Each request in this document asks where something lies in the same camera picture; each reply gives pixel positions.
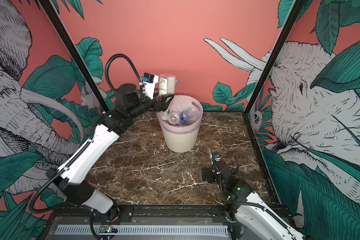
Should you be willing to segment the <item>blue label bottle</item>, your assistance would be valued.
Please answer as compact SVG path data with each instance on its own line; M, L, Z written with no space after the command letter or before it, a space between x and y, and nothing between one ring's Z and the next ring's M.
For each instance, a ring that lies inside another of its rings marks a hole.
M196 107L189 107L180 114L180 120L185 123L196 122L199 115L200 111Z

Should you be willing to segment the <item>yellow V label bottle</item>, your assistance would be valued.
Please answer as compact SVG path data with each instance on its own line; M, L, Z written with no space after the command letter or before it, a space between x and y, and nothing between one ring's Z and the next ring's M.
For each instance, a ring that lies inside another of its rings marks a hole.
M170 125L177 125L180 122L180 114L178 112L171 112L168 116L168 123Z

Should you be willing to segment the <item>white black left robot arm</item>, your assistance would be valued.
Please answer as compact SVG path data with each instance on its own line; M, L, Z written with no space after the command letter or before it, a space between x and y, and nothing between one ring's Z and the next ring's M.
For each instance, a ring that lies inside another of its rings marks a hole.
M135 119L150 110L166 111L174 99L173 94L159 96L155 88L146 93L134 84L123 84L114 90L116 101L113 107L103 113L94 123L87 141L59 168L47 172L49 180L33 196L29 211L33 214L45 213L52 208L36 209L36 200L49 185L56 185L67 197L68 204L85 206L108 215L111 219L118 215L118 206L109 196L89 185L85 178L108 147L134 124Z

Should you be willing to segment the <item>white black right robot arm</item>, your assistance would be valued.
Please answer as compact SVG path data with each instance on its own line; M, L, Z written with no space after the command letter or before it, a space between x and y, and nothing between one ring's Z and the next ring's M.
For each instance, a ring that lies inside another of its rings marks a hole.
M216 182L226 199L225 217L231 223L240 223L262 240L313 240L305 236L269 207L256 191L244 180L237 179L239 163L231 171L218 153L210 154L211 167L202 169L202 178L208 183Z

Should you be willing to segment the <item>red white label bottle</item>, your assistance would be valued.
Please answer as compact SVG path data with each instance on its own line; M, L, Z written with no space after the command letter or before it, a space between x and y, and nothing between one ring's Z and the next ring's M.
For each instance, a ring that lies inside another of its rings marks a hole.
M175 94L176 76L171 74L159 75L159 96Z

